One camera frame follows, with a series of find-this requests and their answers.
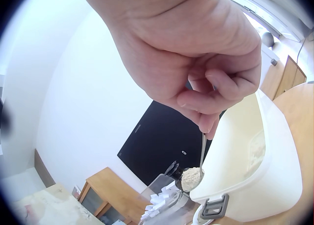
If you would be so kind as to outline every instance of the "wrist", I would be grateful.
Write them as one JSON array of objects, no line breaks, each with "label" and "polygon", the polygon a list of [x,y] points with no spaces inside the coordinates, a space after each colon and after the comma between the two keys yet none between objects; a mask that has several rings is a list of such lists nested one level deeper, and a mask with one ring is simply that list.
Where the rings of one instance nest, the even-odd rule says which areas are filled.
[{"label": "wrist", "polygon": [[187,0],[87,0],[109,24],[162,14]]}]

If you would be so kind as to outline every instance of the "white plastic container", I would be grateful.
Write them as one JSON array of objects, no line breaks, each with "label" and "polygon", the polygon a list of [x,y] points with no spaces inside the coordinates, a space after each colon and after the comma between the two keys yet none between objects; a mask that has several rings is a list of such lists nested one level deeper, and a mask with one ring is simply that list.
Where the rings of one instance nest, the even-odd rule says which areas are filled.
[{"label": "white plastic container", "polygon": [[284,212],[302,193],[290,129],[283,113],[261,90],[224,113],[203,170],[204,178],[190,198],[204,205],[207,199],[227,194],[225,216],[240,222]]}]

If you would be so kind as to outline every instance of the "wooden table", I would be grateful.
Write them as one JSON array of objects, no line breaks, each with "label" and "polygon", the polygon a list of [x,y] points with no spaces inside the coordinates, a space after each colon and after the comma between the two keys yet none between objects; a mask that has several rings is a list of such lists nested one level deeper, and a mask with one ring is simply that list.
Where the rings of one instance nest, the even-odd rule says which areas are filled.
[{"label": "wooden table", "polygon": [[303,83],[289,89],[273,101],[286,117],[298,152],[303,182],[303,191],[300,200],[290,210],[272,217],[246,223],[224,217],[215,220],[213,224],[296,225],[312,209],[314,168],[313,88],[313,83]]}]

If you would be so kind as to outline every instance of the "fingers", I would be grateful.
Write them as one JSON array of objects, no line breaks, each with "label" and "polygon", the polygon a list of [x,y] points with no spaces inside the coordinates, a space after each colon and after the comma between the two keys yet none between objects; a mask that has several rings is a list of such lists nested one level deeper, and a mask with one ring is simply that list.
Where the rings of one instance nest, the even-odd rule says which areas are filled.
[{"label": "fingers", "polygon": [[208,70],[205,73],[206,78],[217,90],[207,94],[184,91],[177,97],[178,105],[206,115],[220,113],[258,89],[259,72],[259,67],[255,67],[238,72],[235,77],[230,78],[222,70]]},{"label": "fingers", "polygon": [[213,127],[215,120],[219,118],[219,113],[215,114],[201,114],[198,122],[198,127],[202,133],[209,133]]},{"label": "fingers", "polygon": [[255,67],[238,72],[234,78],[230,78],[222,70],[210,69],[205,76],[225,99],[239,100],[257,90],[259,73],[258,67]]},{"label": "fingers", "polygon": [[213,85],[205,77],[204,66],[194,66],[188,75],[188,80],[193,90],[201,93],[209,93],[213,91]]},{"label": "fingers", "polygon": [[202,114],[221,113],[223,110],[238,103],[241,99],[228,100],[218,90],[203,94],[194,90],[182,92],[177,97],[178,105]]},{"label": "fingers", "polygon": [[218,116],[218,118],[215,119],[210,132],[205,134],[205,136],[208,140],[212,140],[214,138],[214,135],[215,135],[217,127],[218,127],[218,123],[219,123],[219,116]]}]

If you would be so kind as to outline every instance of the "electrical cable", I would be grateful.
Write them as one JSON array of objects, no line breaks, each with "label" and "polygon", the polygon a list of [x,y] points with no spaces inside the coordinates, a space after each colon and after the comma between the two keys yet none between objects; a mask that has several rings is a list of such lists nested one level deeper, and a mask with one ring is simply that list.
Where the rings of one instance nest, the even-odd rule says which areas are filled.
[{"label": "electrical cable", "polygon": [[309,37],[312,33],[313,33],[313,31],[311,31],[311,33],[310,33],[309,35],[307,35],[306,38],[304,38],[304,41],[303,41],[303,43],[302,43],[302,46],[301,46],[301,48],[300,48],[300,50],[299,50],[299,53],[298,53],[298,56],[297,56],[297,58],[296,58],[296,64],[298,64],[299,55],[300,55],[300,52],[301,52],[301,50],[302,50],[302,47],[303,47],[303,45],[304,45],[306,39],[308,39],[308,37]]}]

